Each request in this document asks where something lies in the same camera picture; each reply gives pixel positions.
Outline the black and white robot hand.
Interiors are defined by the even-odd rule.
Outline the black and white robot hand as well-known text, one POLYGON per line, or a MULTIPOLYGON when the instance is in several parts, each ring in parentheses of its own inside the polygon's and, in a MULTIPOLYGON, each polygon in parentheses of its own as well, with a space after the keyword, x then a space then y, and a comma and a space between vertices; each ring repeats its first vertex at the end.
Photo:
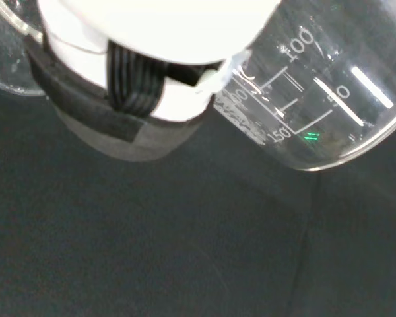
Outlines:
POLYGON ((61 121, 128 162, 169 155, 200 127, 278 1, 39 1, 34 80, 61 121))

